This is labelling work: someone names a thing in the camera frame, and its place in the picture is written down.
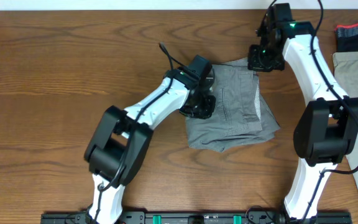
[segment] white background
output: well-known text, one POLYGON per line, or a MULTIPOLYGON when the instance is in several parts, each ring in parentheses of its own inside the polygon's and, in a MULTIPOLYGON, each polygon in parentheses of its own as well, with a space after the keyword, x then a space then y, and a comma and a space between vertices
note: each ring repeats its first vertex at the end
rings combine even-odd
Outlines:
MULTIPOLYGON (((272 0, 0 0, 0 10, 266 9, 272 0)), ((279 0, 317 9, 317 0, 279 0)), ((358 0, 323 0, 326 9, 358 9, 358 0)))

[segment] green strip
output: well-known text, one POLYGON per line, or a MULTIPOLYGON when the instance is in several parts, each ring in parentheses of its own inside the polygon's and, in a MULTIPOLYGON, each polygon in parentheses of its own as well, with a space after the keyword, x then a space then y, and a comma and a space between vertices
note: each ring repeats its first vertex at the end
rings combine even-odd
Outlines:
POLYGON ((161 216, 160 215, 153 215, 153 224, 161 224, 161 216))
POLYGON ((233 224, 241 224, 241 216, 240 215, 233 216, 233 224))

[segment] red trim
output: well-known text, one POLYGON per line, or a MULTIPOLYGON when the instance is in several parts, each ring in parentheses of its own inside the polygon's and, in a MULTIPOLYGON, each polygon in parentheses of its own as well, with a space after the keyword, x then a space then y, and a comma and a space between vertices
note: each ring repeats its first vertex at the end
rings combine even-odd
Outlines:
POLYGON ((353 25, 348 25, 348 26, 345 26, 345 25, 338 25, 338 26, 336 26, 335 31, 336 31, 338 28, 350 29, 350 28, 355 28, 355 27, 358 27, 358 23, 353 24, 353 25))

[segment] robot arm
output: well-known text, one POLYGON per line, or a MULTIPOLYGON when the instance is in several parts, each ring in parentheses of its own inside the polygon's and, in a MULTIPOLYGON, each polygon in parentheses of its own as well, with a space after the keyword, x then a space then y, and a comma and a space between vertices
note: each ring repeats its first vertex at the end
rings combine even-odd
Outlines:
POLYGON ((186 116, 201 119, 212 115, 215 97, 209 96, 208 92, 214 77, 207 78, 211 69, 212 65, 197 55, 188 68, 168 71, 162 84, 142 101, 123 111, 115 106, 106 110, 85 152, 95 187, 93 205, 88 212, 90 222, 96 220, 99 224, 112 224, 120 217, 125 186, 139 171, 153 130, 170 113, 180 110, 186 116), (165 91, 170 82, 170 89, 165 91), (161 97, 136 121, 140 110, 159 95, 161 97), (131 141, 127 143, 129 147, 111 137, 115 134, 131 141), (120 170, 122 162, 125 169, 120 170), (100 189, 112 181, 111 187, 101 194, 100 189))
MULTIPOLYGON (((358 128, 346 111, 341 109, 337 98, 328 90, 311 55, 311 38, 314 33, 310 22, 292 19, 289 4, 270 7, 257 35, 260 45, 252 45, 249 51, 249 69, 270 72, 283 70, 285 61, 291 66, 302 90, 306 109, 293 135, 298 154, 298 168, 288 195, 284 199, 289 220, 301 220, 317 215, 317 203, 330 173, 321 179, 313 203, 309 205, 320 172, 335 169, 344 155, 352 152, 358 128), (329 124, 329 117, 337 124, 329 124)), ((313 48, 318 63, 331 86, 357 113, 358 98, 349 98, 333 77, 323 55, 318 39, 313 48)))

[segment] wooden table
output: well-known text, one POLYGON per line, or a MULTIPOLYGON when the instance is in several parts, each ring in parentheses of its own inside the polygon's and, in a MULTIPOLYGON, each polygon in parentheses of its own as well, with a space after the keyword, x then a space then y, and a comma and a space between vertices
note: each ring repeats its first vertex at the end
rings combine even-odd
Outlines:
MULTIPOLYGON (((103 111, 132 105, 169 68, 158 48, 188 63, 246 57, 264 11, 0 12, 0 223, 39 223, 44 211, 75 211, 93 198, 83 153, 103 111)), ((293 11, 314 25, 319 11, 293 11)), ((319 32, 332 68, 337 24, 358 11, 326 11, 319 32)), ((281 130, 276 138, 225 153, 190 149, 185 118, 171 114, 155 130, 123 204, 150 211, 279 208, 295 175, 293 130, 305 108, 290 69, 261 73, 260 90, 281 130)), ((348 169, 344 161, 340 169, 348 169)), ((333 174, 320 210, 349 210, 358 223, 351 175, 333 174)))

